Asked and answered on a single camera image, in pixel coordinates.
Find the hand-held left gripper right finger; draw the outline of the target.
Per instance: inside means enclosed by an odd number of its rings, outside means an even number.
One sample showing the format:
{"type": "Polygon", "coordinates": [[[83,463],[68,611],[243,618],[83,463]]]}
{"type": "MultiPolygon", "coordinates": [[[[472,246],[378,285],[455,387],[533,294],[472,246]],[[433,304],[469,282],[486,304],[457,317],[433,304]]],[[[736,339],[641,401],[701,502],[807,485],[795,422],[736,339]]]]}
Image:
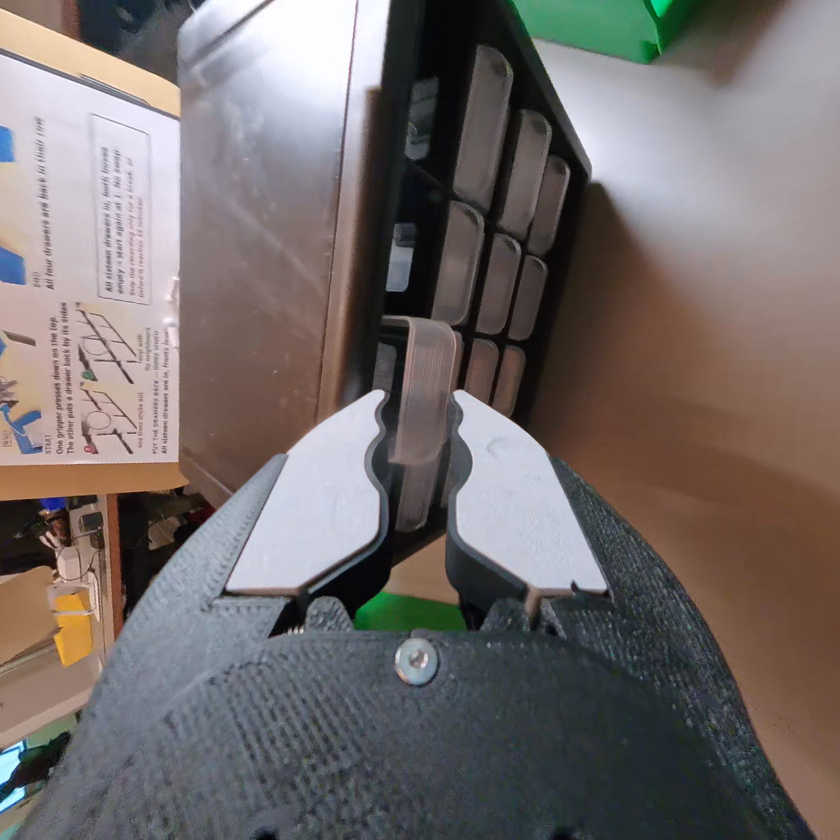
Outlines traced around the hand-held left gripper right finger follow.
{"type": "Polygon", "coordinates": [[[548,452],[466,391],[451,395],[446,574],[464,601],[541,601],[609,585],[548,452]]]}

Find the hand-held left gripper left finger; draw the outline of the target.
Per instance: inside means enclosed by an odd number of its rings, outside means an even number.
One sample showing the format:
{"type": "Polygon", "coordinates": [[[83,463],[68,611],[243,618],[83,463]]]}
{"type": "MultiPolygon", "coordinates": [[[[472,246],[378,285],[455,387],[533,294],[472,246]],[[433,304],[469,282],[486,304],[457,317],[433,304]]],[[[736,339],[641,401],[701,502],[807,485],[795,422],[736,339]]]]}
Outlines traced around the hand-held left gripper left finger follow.
{"type": "Polygon", "coordinates": [[[373,390],[296,442],[227,582],[235,595],[302,595],[375,546],[385,496],[372,470],[382,405],[373,390]]]}

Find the green plastic storage bin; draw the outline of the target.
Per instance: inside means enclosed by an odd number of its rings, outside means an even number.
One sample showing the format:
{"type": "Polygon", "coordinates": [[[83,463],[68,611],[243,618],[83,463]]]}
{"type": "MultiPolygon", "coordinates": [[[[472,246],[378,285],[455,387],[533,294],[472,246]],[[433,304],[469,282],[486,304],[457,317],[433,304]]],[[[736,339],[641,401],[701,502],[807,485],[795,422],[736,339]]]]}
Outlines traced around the green plastic storage bin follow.
{"type": "Polygon", "coordinates": [[[381,592],[363,604],[355,614],[353,627],[358,631],[401,633],[415,629],[436,632],[467,629],[457,605],[388,592],[381,592]]]}
{"type": "Polygon", "coordinates": [[[515,1],[533,39],[629,60],[656,61],[701,1],[515,1]]]}

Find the clear plastic parts drawer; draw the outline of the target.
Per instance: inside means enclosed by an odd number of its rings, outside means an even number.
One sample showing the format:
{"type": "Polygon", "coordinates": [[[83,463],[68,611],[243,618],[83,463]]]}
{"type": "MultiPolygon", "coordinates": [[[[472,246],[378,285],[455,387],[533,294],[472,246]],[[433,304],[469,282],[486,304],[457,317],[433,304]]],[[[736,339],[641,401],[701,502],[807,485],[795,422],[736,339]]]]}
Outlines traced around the clear plastic parts drawer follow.
{"type": "Polygon", "coordinates": [[[407,316],[381,321],[374,388],[382,410],[392,525],[409,533],[427,524],[448,431],[448,399],[459,339],[445,322],[407,316]]]}

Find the black drawer cabinet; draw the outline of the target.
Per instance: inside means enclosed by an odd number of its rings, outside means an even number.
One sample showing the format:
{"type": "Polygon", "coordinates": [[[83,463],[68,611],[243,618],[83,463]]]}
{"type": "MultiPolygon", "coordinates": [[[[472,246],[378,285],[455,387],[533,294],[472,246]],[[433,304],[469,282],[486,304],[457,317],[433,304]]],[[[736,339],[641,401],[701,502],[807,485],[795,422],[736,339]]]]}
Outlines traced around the black drawer cabinet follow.
{"type": "Polygon", "coordinates": [[[479,45],[571,169],[513,420],[530,418],[591,164],[513,2],[205,2],[178,34],[180,466],[220,508],[432,319],[479,45]]]}

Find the grey desk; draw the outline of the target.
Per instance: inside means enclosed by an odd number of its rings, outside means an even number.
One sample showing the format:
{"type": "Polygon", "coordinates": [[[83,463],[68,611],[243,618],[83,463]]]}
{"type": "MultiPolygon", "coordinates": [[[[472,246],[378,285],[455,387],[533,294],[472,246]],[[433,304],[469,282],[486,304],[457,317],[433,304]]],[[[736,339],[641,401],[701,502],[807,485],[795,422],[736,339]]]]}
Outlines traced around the grey desk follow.
{"type": "Polygon", "coordinates": [[[838,838],[838,67],[542,43],[593,164],[531,430],[650,541],[838,838]]]}

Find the printed instruction sheet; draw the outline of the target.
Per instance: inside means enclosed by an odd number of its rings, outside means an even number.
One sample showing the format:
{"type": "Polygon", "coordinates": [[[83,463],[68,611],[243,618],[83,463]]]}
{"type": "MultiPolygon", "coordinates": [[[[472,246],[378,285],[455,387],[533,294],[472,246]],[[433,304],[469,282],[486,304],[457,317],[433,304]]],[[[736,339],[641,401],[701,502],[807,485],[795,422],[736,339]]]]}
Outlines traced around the printed instruction sheet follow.
{"type": "Polygon", "coordinates": [[[176,460],[180,134],[2,52],[3,466],[176,460]]]}

